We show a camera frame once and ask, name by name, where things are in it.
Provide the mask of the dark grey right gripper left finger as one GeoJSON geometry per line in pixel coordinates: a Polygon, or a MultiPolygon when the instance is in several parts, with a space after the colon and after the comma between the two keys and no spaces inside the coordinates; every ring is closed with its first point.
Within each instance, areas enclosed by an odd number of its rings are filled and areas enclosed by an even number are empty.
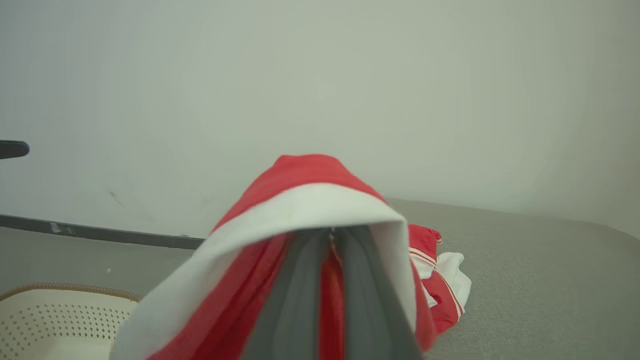
{"type": "Polygon", "coordinates": [[[242,352],[244,360],[317,360],[322,265],[330,229],[304,228],[286,242],[285,259],[242,352]]]}

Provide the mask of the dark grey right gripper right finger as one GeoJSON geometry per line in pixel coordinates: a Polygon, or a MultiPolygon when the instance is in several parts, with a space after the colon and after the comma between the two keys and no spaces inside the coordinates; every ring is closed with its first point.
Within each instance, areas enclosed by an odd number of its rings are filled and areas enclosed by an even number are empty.
{"type": "Polygon", "coordinates": [[[384,269],[370,228],[336,230],[342,259],[347,360],[423,358],[398,295],[384,269]]]}

